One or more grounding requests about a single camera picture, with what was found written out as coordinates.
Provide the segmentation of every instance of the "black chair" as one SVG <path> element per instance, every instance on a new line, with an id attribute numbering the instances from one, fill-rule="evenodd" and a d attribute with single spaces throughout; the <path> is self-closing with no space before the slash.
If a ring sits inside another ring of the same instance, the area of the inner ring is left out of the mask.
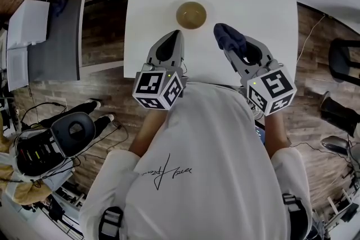
<path id="1" fill-rule="evenodd" d="M 328 52 L 330 73 L 337 82 L 346 81 L 360 86 L 360 78 L 349 75 L 350 67 L 360 68 L 359 62 L 351 61 L 349 47 L 360 47 L 360 41 L 336 38 L 331 42 Z"/>

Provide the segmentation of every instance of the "white t-shirt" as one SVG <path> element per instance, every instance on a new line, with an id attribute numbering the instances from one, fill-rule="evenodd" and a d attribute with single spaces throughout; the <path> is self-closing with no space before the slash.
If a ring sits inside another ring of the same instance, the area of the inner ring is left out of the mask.
<path id="1" fill-rule="evenodd" d="M 311 224 L 305 168 L 294 148 L 270 160 L 239 93 L 188 83 L 140 159 L 112 151 L 80 212 L 86 240 L 102 213 L 124 211 L 126 239 L 290 239 L 282 194 L 300 197 Z"/>

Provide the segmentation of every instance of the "bowl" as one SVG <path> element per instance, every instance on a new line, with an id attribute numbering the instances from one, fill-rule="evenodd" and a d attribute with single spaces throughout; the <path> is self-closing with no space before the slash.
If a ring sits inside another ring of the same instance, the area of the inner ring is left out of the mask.
<path id="1" fill-rule="evenodd" d="M 186 29 L 197 29 L 205 23 L 206 10 L 197 2 L 185 2 L 176 12 L 176 20 Z"/>

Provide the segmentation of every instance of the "gray desk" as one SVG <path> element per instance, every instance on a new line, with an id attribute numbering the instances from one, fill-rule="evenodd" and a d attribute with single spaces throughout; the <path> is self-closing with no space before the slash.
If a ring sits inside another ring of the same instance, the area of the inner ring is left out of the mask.
<path id="1" fill-rule="evenodd" d="M 50 8 L 47 40 L 28 47 L 29 81 L 79 80 L 92 72 L 123 66 L 123 61 L 82 66 L 84 2 L 69 0 L 58 17 Z"/>

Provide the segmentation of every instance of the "wooden floor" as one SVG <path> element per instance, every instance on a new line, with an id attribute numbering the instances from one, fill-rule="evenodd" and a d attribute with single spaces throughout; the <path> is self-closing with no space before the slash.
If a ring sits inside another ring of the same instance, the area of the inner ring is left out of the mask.
<path id="1" fill-rule="evenodd" d="M 105 4 L 98 3 L 86 7 L 83 21 L 84 65 L 106 62 L 109 59 L 123 59 L 126 5 L 124 1 L 108 1 Z M 302 6 L 298 6 L 298 12 L 300 51 L 312 26 L 322 15 Z M 298 63 L 296 72 L 298 93 L 291 107 L 284 110 L 286 127 L 293 145 L 307 142 L 314 148 L 320 148 L 320 140 L 326 136 L 334 134 L 346 137 L 344 132 L 318 117 L 318 98 L 313 96 L 313 92 L 322 94 L 329 90 L 335 100 L 360 112 L 360 87 L 348 83 L 339 84 L 329 73 L 327 55 L 330 42 L 336 37 L 360 40 L 358 35 L 342 24 L 325 18 L 314 29 Z M 146 111 L 132 98 L 133 80 L 123 78 L 122 68 L 94 73 L 80 81 L 42 81 L 31 83 L 30 87 L 34 102 L 28 88 L 18 89 L 15 92 L 16 103 L 22 109 L 22 114 L 34 104 L 44 101 L 64 103 L 70 109 L 88 98 L 102 99 L 103 106 L 91 116 L 96 119 L 102 114 L 114 112 L 117 121 L 126 127 L 129 134 L 128 139 L 115 149 L 129 147 L 146 114 Z M 38 118 L 42 120 L 60 111 L 61 109 L 57 109 L 56 106 L 40 106 Z M 28 114 L 25 118 L 27 123 L 37 121 L 35 111 Z M 114 129 L 114 126 L 109 125 L 101 136 Z M 126 139 L 126 136 L 124 129 L 117 130 L 94 145 L 87 153 L 106 157 L 106 149 Z M 347 163 L 335 155 L 314 151 L 306 144 L 301 144 L 296 149 L 304 158 L 313 207 L 323 208 L 327 205 L 328 196 L 336 195 L 343 185 L 346 187 L 349 184 L 348 178 L 343 180 L 340 177 L 341 174 L 346 174 Z M 74 179 L 79 184 L 79 189 L 86 193 L 103 160 L 93 156 L 80 157 L 80 160 L 81 165 L 75 169 Z"/>

